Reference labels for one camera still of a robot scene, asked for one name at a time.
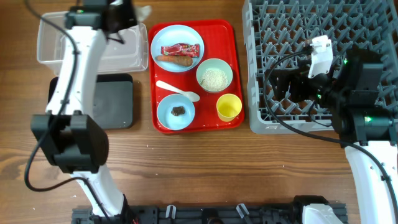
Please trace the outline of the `white tissue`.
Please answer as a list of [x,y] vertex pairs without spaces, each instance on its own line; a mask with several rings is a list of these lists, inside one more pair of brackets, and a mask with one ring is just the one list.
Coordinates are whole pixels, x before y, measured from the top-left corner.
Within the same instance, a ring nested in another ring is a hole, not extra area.
[[139,22],[144,22],[152,13],[151,6],[135,6],[134,12],[136,14],[136,18]]

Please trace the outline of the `red snack wrapper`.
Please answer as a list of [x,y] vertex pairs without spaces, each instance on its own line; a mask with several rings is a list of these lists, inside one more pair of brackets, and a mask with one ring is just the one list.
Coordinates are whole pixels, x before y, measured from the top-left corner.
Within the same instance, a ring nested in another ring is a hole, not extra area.
[[171,46],[162,46],[161,54],[197,58],[200,56],[200,44],[177,43]]

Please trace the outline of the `orange carrot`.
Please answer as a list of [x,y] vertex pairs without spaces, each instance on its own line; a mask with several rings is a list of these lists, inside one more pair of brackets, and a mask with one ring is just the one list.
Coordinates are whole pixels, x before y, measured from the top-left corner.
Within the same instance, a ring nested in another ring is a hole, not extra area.
[[181,65],[184,67],[189,67],[193,65],[193,59],[189,56],[179,56],[179,55],[158,55],[155,58],[161,62],[168,62],[177,65]]

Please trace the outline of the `light green bowl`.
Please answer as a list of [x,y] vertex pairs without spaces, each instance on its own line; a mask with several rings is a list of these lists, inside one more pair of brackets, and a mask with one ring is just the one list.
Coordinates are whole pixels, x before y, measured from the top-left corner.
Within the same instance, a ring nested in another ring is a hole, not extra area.
[[[218,58],[207,59],[207,60],[203,61],[198,66],[197,72],[196,72],[196,78],[197,78],[197,82],[198,82],[199,85],[200,85],[201,76],[204,74],[205,70],[208,69],[208,68],[217,68],[217,69],[220,69],[220,70],[224,71],[227,74],[227,77],[228,77],[228,85],[227,85],[227,87],[230,86],[230,84],[233,81],[233,70],[232,70],[231,66],[228,63],[226,63],[224,60],[218,59]],[[209,92],[209,93],[219,93],[219,92],[223,91],[223,90],[221,90],[221,91],[208,91],[206,89],[204,89],[204,90]]]

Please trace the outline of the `white rice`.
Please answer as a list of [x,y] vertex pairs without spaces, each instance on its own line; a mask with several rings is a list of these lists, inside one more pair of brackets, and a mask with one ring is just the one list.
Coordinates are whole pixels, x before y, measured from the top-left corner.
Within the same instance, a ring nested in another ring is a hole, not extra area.
[[200,78],[200,85],[208,91],[221,91],[228,85],[227,74],[217,68],[208,68]]

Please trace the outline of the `dark food scrap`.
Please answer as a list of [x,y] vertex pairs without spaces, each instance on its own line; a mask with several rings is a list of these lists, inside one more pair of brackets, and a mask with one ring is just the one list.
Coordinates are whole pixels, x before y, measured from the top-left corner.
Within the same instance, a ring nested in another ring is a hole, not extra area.
[[173,116],[180,116],[185,114],[185,108],[183,106],[176,106],[173,107],[171,112],[170,112]]

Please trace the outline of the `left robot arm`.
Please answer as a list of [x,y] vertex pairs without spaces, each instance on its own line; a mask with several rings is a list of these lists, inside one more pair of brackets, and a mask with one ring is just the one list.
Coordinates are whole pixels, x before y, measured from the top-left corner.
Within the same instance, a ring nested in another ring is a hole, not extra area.
[[65,35],[58,82],[44,114],[32,117],[36,151],[77,181],[91,202],[95,223],[134,223],[126,196],[106,165],[109,141],[93,119],[98,67],[109,41],[138,23],[131,1],[85,1],[72,6],[59,28]]

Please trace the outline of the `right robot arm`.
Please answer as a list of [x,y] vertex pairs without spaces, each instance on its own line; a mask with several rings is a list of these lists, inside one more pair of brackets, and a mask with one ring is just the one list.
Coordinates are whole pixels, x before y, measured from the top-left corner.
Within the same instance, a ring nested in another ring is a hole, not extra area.
[[276,97],[287,91],[295,101],[313,98],[331,111],[337,139],[300,131],[303,136],[339,144],[346,154],[356,187],[362,223],[397,223],[397,133],[391,112],[376,104],[384,71],[381,54],[366,49],[345,53],[337,78],[329,73],[305,77],[298,71],[270,69],[265,82]]

